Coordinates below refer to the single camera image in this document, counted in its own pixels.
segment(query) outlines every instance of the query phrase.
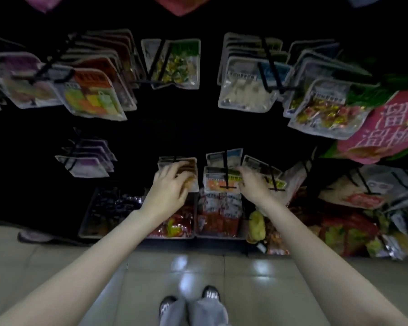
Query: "person's foot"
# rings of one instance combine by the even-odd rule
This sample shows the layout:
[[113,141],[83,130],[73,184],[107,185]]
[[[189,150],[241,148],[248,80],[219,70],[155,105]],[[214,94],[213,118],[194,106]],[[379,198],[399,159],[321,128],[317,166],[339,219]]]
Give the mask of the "person's foot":
[[207,285],[204,288],[203,295],[201,297],[218,300],[219,302],[221,301],[221,296],[219,295],[219,291],[216,289],[216,287],[211,286],[211,285]]
[[168,310],[168,307],[177,300],[175,296],[166,296],[159,307],[159,318]]

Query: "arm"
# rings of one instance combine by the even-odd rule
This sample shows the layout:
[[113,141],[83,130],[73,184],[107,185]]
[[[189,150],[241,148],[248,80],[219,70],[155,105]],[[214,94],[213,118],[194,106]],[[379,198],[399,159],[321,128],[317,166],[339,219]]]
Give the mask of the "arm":
[[140,210],[1,315],[0,326],[77,325],[120,263],[185,203],[188,191],[184,182],[193,174],[184,172],[175,178],[184,164],[174,163],[158,171]]
[[331,325],[408,325],[367,279],[273,197],[261,176],[240,167],[242,194],[266,212]]

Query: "black display wall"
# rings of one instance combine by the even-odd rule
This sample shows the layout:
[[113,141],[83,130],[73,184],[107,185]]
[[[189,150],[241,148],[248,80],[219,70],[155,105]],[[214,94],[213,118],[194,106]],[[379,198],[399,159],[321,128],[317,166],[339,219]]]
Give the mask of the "black display wall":
[[[0,222],[76,240],[95,186],[106,180],[73,178],[56,161],[73,127],[102,137],[118,158],[117,180],[140,194],[149,187],[158,156],[198,158],[243,147],[244,153],[286,170],[331,140],[287,127],[282,107],[264,114],[218,109],[216,85],[223,35],[238,32],[293,40],[335,38],[348,49],[369,49],[383,67],[408,66],[408,0],[381,0],[353,10],[346,0],[210,0],[176,17],[153,0],[63,0],[44,15],[23,0],[0,0],[0,36],[20,42],[42,60],[60,48],[66,33],[86,29],[130,28],[141,38],[200,38],[198,91],[173,87],[136,91],[138,110],[128,121],[84,119],[64,107],[0,112]],[[350,161],[318,160],[310,183],[318,190]],[[395,163],[408,168],[408,157]]]

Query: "hand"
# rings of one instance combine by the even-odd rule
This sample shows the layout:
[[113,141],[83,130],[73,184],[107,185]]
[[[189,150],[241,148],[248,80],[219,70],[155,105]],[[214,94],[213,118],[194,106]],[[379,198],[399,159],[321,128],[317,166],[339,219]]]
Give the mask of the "hand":
[[240,166],[236,169],[242,174],[243,183],[240,183],[240,192],[246,199],[259,205],[264,199],[272,197],[261,174],[245,166]]
[[175,177],[178,169],[187,164],[180,161],[165,166],[154,175],[153,186],[140,209],[144,217],[154,219],[154,226],[159,226],[179,210],[186,201],[189,190],[185,187],[185,181],[195,176],[191,172],[182,172]]

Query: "gray pants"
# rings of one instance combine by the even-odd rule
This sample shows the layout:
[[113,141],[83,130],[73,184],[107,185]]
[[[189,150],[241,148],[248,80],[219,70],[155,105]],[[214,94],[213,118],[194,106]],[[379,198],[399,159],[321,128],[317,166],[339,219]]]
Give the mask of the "gray pants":
[[[160,326],[187,325],[185,299],[171,304],[160,319]],[[190,326],[228,326],[228,313],[218,300],[200,299],[189,303]]]

